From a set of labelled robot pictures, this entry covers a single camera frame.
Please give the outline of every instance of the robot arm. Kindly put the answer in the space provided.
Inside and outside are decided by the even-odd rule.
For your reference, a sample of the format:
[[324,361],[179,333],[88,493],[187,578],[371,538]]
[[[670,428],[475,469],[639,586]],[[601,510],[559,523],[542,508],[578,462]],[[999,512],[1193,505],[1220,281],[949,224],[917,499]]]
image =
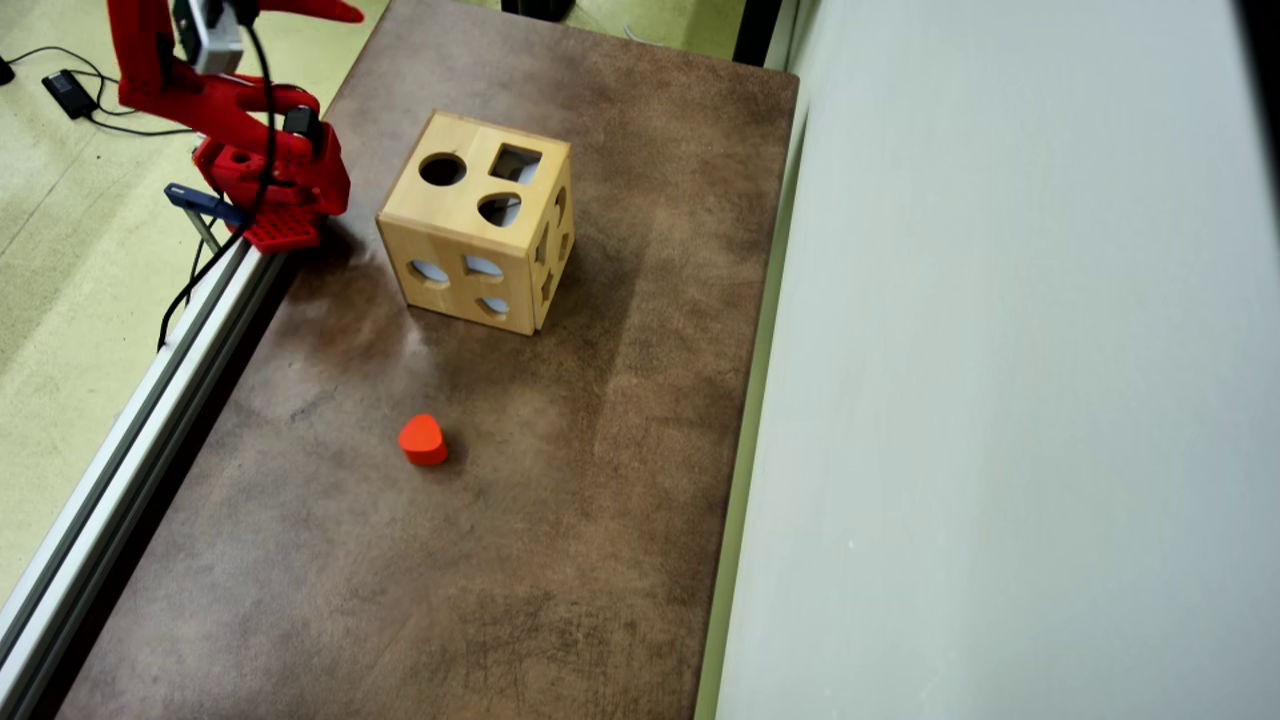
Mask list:
[[[223,0],[175,1],[183,45],[188,55],[198,55],[197,67],[205,65],[198,69],[210,73],[202,74],[174,56],[165,0],[108,0],[111,38],[120,64],[120,102],[204,133],[207,140],[196,150],[196,167],[234,205],[253,210],[266,169],[269,131],[250,113],[265,111],[266,97],[261,78],[229,74],[239,55],[239,29],[234,23],[252,24],[259,9],[349,23],[361,22],[364,15],[342,0],[260,0],[256,8],[244,1],[236,5],[224,6]],[[316,225],[324,215],[338,215],[347,209],[351,190],[338,138],[328,123],[319,122],[316,99],[301,88],[275,83],[271,95],[284,127],[275,131],[271,184],[256,209],[253,227],[246,233],[264,252],[319,242]]]

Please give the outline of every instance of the wooden shape sorter box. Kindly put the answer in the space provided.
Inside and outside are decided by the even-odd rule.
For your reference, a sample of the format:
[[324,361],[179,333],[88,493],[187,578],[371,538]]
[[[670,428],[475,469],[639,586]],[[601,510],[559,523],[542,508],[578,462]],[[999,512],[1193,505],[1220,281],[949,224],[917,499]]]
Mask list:
[[436,110],[378,231],[406,302],[532,334],[573,247],[570,146]]

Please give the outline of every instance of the blue clamp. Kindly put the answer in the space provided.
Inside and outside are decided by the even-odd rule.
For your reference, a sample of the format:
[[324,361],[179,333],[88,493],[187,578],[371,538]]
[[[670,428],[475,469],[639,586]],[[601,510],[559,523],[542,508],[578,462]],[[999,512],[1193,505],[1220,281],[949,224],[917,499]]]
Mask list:
[[184,184],[172,182],[164,188],[164,195],[177,208],[201,215],[211,215],[229,225],[243,225],[248,222],[248,213],[244,210]]

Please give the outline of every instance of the table surface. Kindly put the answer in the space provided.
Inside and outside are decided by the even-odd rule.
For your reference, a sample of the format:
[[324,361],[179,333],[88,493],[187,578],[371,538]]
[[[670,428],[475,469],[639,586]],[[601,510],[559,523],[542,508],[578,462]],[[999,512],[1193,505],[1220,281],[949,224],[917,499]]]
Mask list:
[[[692,714],[797,81],[397,0],[326,119],[352,177],[67,717]],[[566,140],[544,329],[407,309],[374,214],[434,108]],[[396,438],[436,415],[448,464]]]

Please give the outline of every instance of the red robot arm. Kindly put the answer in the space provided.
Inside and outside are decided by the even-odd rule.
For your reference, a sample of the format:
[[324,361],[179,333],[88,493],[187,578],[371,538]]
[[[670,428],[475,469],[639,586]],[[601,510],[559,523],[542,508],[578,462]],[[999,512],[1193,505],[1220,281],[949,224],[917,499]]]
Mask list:
[[[342,0],[260,0],[259,8],[347,23],[364,19],[360,10]],[[246,238],[259,250],[273,252],[317,243],[319,223],[325,215],[346,211],[351,191],[333,127],[319,123],[307,136],[275,131],[271,184],[255,209],[269,131],[250,113],[266,110],[262,79],[204,76],[175,58],[164,0],[108,0],[108,12],[120,64],[120,102],[206,136],[193,156],[196,167],[234,205],[256,210]],[[319,115],[319,101],[301,88],[273,83],[271,95],[280,115],[298,108]]]

